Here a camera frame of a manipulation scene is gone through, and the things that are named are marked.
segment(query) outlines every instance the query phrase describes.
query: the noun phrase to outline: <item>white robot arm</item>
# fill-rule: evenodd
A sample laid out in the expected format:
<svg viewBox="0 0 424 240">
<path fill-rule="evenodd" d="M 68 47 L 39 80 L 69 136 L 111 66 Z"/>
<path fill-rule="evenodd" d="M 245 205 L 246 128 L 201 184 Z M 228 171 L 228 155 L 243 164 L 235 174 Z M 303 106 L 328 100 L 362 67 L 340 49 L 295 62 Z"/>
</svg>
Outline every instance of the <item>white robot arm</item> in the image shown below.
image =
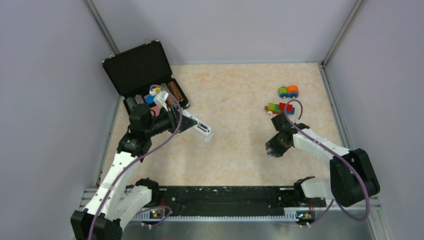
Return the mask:
<svg viewBox="0 0 424 240">
<path fill-rule="evenodd" d="M 344 207 L 349 207 L 365 199 L 363 189 L 356 177 L 345 164 L 335 157 L 334 153 L 345 159 L 358 172 L 369 196 L 380 192 L 379 182 L 364 150 L 360 148 L 351 150 L 338 146 L 317 135 L 309 129 L 309 126 L 296 123 L 295 125 L 301 129 L 302 134 L 287 121 L 284 114 L 273 117 L 272 123 L 278 133 L 265 144 L 269 155 L 278 158 L 283 156 L 290 147 L 295 147 L 311 154 L 330 170 L 330 178 L 308 177 L 295 183 L 295 187 L 296 185 L 301 186 L 304 198 L 334 199 Z"/>
</svg>

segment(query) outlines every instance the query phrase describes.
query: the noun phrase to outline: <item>floor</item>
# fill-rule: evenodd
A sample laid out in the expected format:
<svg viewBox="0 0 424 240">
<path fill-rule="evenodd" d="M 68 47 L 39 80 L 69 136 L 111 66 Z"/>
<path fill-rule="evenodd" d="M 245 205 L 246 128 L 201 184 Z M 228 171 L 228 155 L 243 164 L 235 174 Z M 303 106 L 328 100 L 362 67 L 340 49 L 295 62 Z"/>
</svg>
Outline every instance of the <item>floor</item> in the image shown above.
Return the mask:
<svg viewBox="0 0 424 240">
<path fill-rule="evenodd" d="M 292 147 L 283 157 L 268 156 L 265 143 L 276 131 L 264 110 L 268 103 L 286 103 L 277 91 L 297 85 L 303 104 L 302 122 L 317 134 L 340 144 L 339 134 L 317 63 L 173 65 L 175 79 L 189 98 L 188 111 L 214 131 L 210 143 L 189 129 L 145 158 L 130 180 L 151 178 L 161 185 L 267 186 L 292 185 L 307 176 L 328 177 L 329 170 L 305 152 Z M 298 117 L 296 108 L 292 120 Z M 129 125 L 120 105 L 104 176 L 119 140 Z M 170 133 L 152 138 L 153 147 Z"/>
</svg>

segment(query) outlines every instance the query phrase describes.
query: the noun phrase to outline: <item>metal frame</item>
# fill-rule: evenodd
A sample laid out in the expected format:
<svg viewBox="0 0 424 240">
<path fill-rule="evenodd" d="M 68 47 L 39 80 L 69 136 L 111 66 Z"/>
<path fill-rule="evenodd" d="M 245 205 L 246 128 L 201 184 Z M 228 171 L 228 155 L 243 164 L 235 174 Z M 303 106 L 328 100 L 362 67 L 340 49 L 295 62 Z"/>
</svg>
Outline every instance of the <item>metal frame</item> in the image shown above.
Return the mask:
<svg viewBox="0 0 424 240">
<path fill-rule="evenodd" d="M 351 28 L 355 18 L 357 17 L 358 13 L 364 6 L 365 2 L 367 0 L 357 0 L 355 5 L 353 6 L 352 10 L 350 11 L 349 16 L 347 17 L 346 21 L 344 22 L 343 26 L 341 27 L 340 31 L 337 34 L 337 37 L 335 38 L 334 42 L 332 43 L 330 49 L 328 50 L 327 54 L 324 57 L 324 60 L 322 61 L 322 65 L 325 67 L 329 64 L 331 59 L 334 56 L 334 53 L 337 51 L 340 43 L 342 43 L 346 33 Z"/>
<path fill-rule="evenodd" d="M 96 21 L 97 25 L 99 26 L 101 33 L 103 34 L 105 40 L 107 41 L 108 45 L 110 46 L 110 49 L 113 51 L 113 53 L 111 53 L 111 55 L 118 54 L 120 51 L 119 51 L 117 45 L 115 44 L 115 41 L 113 40 L 110 32 L 108 31 L 108 28 L 106 27 L 105 23 L 103 22 L 102 17 L 100 16 L 99 12 L 97 11 L 97 8 L 94 5 L 93 1 L 92 0 L 84 0 L 84 2 L 86 3 L 90 13 L 94 17 L 94 20 Z M 332 60 L 332 58 L 333 58 L 334 54 L 336 53 L 339 45 L 342 43 L 344 37 L 346 36 L 346 34 L 349 31 L 350 27 L 352 26 L 355 18 L 358 16 L 358 13 L 363 8 L 365 3 L 366 3 L 366 0 L 357 0 L 356 1 L 356 3 L 353 6 L 349 16 L 347 17 L 346 21 L 344 22 L 343 26 L 341 27 L 341 29 L 340 29 L 340 31 L 337 35 L 337 37 L 335 38 L 333 44 L 331 45 L 329 51 L 327 52 L 324 60 L 321 63 L 318 64 L 319 70 L 320 70 L 320 73 L 321 73 L 321 76 L 322 76 L 322 79 L 323 79 L 323 83 L 324 83 L 324 86 L 325 86 L 325 90 L 327 92 L 328 99 L 330 101 L 330 105 L 331 105 L 332 112 L 333 112 L 333 115 L 334 115 L 334 119 L 335 119 L 335 122 L 336 122 L 337 130 L 338 130 L 340 138 L 341 138 L 342 145 L 347 147 L 347 148 L 351 148 L 351 140 L 350 140 L 350 137 L 349 137 L 348 129 L 346 127 L 346 123 L 343 119 L 342 113 L 340 112 L 340 107 L 339 107 L 337 98 L 336 98 L 335 93 L 334 93 L 332 82 L 331 82 L 329 75 L 328 75 L 328 72 L 327 72 L 327 65 Z M 116 104 L 115 115 L 114 115 L 112 123 L 111 123 L 110 132 L 112 132 L 114 124 L 115 124 L 115 120 L 116 120 L 116 116 L 117 116 L 117 113 L 118 113 L 120 101 L 121 101 L 121 98 L 119 97 L 117 104 Z M 110 141 L 108 141 L 106 146 L 105 146 L 105 153 L 104 153 L 104 156 L 103 156 L 103 161 L 101 163 L 101 167 L 100 167 L 100 170 L 99 170 L 99 175 L 97 177 L 97 180 L 99 179 L 101 170 L 103 168 L 104 158 L 106 157 L 106 153 L 107 153 L 109 144 L 110 144 Z M 88 200 L 93 197 L 94 192 L 96 190 L 97 190 L 96 188 L 86 188 L 85 189 L 85 192 L 82 196 L 80 208 L 85 206 L 85 204 L 88 202 Z M 371 211 L 370 211 L 369 223 L 370 223 L 370 227 L 372 229 L 372 232 L 374 233 L 375 239 L 376 240 L 393 239 L 391 237 L 392 234 L 390 232 L 390 228 L 388 227 L 387 222 L 386 222 L 385 217 L 384 217 L 384 214 L 381 210 L 380 202 L 379 202 L 378 198 L 377 197 L 371 197 L 370 203 L 371 203 Z M 357 203 L 354 206 L 347 208 L 347 210 L 364 210 L 364 209 L 365 209 L 365 204 L 363 202 Z M 296 207 L 293 210 L 301 211 L 302 208 Z M 337 205 L 335 205 L 330 209 L 330 211 L 340 211 L 340 209 Z"/>
<path fill-rule="evenodd" d="M 107 44 L 109 45 L 110 49 L 113 51 L 111 55 L 119 54 L 120 51 L 115 44 L 114 39 L 112 38 L 111 33 L 109 32 L 108 28 L 106 27 L 105 23 L 103 22 L 102 17 L 100 16 L 99 12 L 97 11 L 96 6 L 93 3 L 93 0 L 84 0 L 87 8 L 90 10 L 91 15 L 93 16 L 95 22 L 97 23 L 101 33 L 104 36 L 104 39 L 106 40 Z"/>
</svg>

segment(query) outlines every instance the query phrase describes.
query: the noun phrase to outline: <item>purple cable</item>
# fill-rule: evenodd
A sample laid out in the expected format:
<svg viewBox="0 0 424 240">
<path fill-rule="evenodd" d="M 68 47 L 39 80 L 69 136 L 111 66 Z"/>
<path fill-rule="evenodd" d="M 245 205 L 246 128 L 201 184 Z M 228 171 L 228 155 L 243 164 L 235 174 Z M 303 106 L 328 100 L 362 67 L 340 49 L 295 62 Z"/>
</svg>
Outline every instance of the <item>purple cable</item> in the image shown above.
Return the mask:
<svg viewBox="0 0 424 240">
<path fill-rule="evenodd" d="M 152 153 L 154 153 L 156 150 L 158 150 L 158 149 L 160 149 L 160 148 L 162 148 L 165 144 L 167 144 L 176 134 L 177 134 L 177 132 L 178 132 L 178 129 L 180 129 L 180 126 L 181 126 L 181 122 L 183 121 L 183 110 L 182 110 L 182 108 L 181 108 L 181 105 L 180 105 L 180 103 L 178 102 L 178 100 L 177 100 L 177 98 L 174 96 L 174 95 L 172 95 L 172 93 L 168 90 L 168 89 L 165 89 L 164 87 L 162 87 L 162 86 L 160 86 L 160 85 L 156 85 L 156 84 L 153 84 L 153 85 L 151 85 L 150 86 L 150 89 L 153 89 L 153 88 L 160 88 L 162 91 L 165 91 L 165 92 L 167 92 L 168 94 L 169 94 L 169 96 L 176 102 L 176 105 L 178 106 L 178 111 L 179 111 L 179 119 L 178 119 L 178 124 L 176 125 L 176 128 L 175 128 L 175 131 L 171 134 L 171 136 L 170 137 L 168 137 L 168 139 L 166 139 L 164 142 L 162 142 L 159 146 L 157 146 L 157 147 L 155 147 L 154 149 L 152 149 L 151 151 L 149 151 L 149 152 L 147 152 L 146 154 L 144 154 L 144 155 L 142 155 L 142 156 L 139 156 L 139 157 L 137 157 L 136 159 L 134 159 L 130 164 L 128 164 L 128 166 L 123 170 L 123 171 L 121 171 L 117 176 L 116 176 L 116 178 L 115 178 L 115 180 L 113 180 L 113 182 L 112 182 L 112 184 L 110 185 L 110 188 L 109 188 L 109 190 L 107 190 L 107 192 L 106 192 L 106 195 L 103 197 L 103 200 L 101 201 L 101 203 L 100 203 L 100 206 L 98 207 L 98 209 L 97 209 L 97 211 L 95 212 L 95 215 L 94 215 L 94 217 L 93 217 L 93 220 L 92 220 L 92 222 L 91 222 L 91 226 L 90 226 L 90 231 L 88 232 L 88 240 L 92 240 L 93 239 L 93 230 L 94 230 L 94 224 L 95 224 L 95 222 L 96 222 L 96 220 L 97 220 L 97 217 L 99 216 L 99 214 L 100 214 L 100 211 L 102 210 L 102 208 L 103 208 L 103 206 L 105 205 L 105 203 L 106 203 L 106 200 L 108 199 L 108 197 L 109 197 L 109 195 L 111 194 L 111 192 L 112 192 L 112 189 L 111 188 L 113 188 L 114 186 L 115 186 L 115 184 L 118 182 L 118 180 L 119 180 L 119 178 L 129 169 L 129 168 L 131 168 L 134 164 L 136 164 L 136 162 L 138 162 L 138 161 L 140 161 L 141 159 L 143 159 L 143 158 L 145 158 L 145 157 L 147 157 L 147 156 L 149 156 L 150 154 L 152 154 Z"/>
<path fill-rule="evenodd" d="M 284 107 L 284 116 L 285 116 L 285 118 L 291 124 L 291 126 L 293 126 L 299 133 L 301 133 L 302 135 L 304 135 L 309 140 L 311 140 L 313 142 L 316 142 L 316 140 L 313 137 L 311 137 L 308 134 L 306 134 L 305 132 L 303 132 L 300 128 L 298 128 L 298 126 L 296 126 L 289 119 L 289 115 L 287 114 L 287 106 L 291 102 L 297 102 L 297 103 L 299 103 L 299 105 L 300 105 L 300 116 L 299 116 L 298 119 L 301 119 L 301 116 L 302 116 L 302 112 L 303 112 L 303 108 L 304 107 L 303 107 L 302 103 L 299 100 L 297 100 L 297 99 L 292 99 L 292 100 L 288 101 L 287 104 L 285 105 L 285 107 Z M 350 214 L 342 205 L 340 205 L 340 203 L 338 203 L 338 202 L 336 202 L 336 203 L 340 207 L 341 211 L 343 211 L 351 219 L 354 219 L 354 220 L 360 221 L 360 222 L 365 221 L 368 218 L 368 216 L 370 215 L 370 196 L 368 195 L 367 188 L 365 187 L 365 183 L 362 180 L 361 176 L 359 176 L 359 173 L 355 170 L 355 168 L 350 163 L 348 163 L 348 161 L 346 161 L 342 156 L 338 155 L 337 153 L 335 153 L 333 150 L 331 150 L 330 148 L 328 148 L 327 146 L 325 146 L 321 142 L 318 142 L 318 145 L 320 147 L 322 147 L 323 149 L 325 149 L 326 151 L 328 151 L 329 153 L 331 153 L 336 158 L 338 158 L 342 163 L 344 163 L 349 168 L 349 170 L 353 173 L 353 175 L 355 175 L 355 177 L 358 180 L 359 185 L 360 185 L 360 187 L 361 187 L 361 189 L 363 191 L 363 195 L 364 195 L 364 198 L 365 198 L 365 215 L 363 217 L 361 217 L 361 218 L 355 217 L 352 214 Z"/>
<path fill-rule="evenodd" d="M 155 223 L 151 226 L 152 228 L 154 228 L 154 227 L 157 227 L 157 226 L 161 225 L 162 223 L 164 223 L 164 221 L 172 214 L 172 209 L 169 206 L 152 206 L 152 207 L 146 208 L 144 210 L 141 210 L 141 211 L 137 212 L 136 214 L 142 214 L 142 213 L 150 212 L 150 211 L 156 210 L 156 209 L 168 209 L 169 212 L 164 218 L 162 218 L 160 221 L 158 221 L 157 223 Z M 128 226 L 139 226 L 139 225 L 140 225 L 139 223 L 131 223 L 131 224 L 128 224 L 127 227 Z"/>
</svg>

